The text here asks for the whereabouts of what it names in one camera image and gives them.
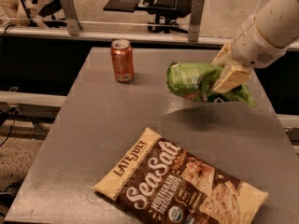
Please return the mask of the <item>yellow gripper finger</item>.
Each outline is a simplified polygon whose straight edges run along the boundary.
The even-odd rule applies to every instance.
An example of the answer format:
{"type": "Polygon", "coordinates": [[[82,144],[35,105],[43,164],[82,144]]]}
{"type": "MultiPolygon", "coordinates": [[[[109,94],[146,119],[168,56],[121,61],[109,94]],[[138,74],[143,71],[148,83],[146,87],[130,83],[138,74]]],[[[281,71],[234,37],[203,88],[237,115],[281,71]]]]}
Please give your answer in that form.
{"type": "Polygon", "coordinates": [[[226,93],[246,82],[251,76],[252,68],[237,61],[224,65],[220,77],[214,83],[212,90],[226,93]]]}
{"type": "Polygon", "coordinates": [[[221,50],[212,61],[213,65],[227,66],[234,60],[232,55],[232,44],[233,42],[229,41],[222,46],[221,50]]]}

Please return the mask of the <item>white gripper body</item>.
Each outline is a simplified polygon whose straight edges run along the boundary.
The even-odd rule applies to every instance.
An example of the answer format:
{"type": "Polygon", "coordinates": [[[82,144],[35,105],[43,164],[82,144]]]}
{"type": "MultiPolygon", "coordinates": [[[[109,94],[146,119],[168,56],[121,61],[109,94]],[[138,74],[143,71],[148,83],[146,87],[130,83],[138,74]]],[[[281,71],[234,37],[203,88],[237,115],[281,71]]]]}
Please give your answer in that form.
{"type": "Polygon", "coordinates": [[[269,37],[259,28],[254,15],[249,16],[236,30],[232,56],[246,66],[265,68],[282,57],[287,50],[270,41],[269,37]]]}

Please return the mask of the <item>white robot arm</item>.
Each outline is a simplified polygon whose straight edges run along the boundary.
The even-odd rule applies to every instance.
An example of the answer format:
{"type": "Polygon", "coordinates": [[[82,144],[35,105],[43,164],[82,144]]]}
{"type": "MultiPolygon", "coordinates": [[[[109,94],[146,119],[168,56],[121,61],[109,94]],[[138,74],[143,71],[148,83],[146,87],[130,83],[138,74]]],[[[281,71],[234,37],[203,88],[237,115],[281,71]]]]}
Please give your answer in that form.
{"type": "Polygon", "coordinates": [[[226,93],[246,82],[254,68],[282,57],[299,38],[299,0],[270,0],[250,15],[213,60],[223,70],[212,90],[226,93]]]}

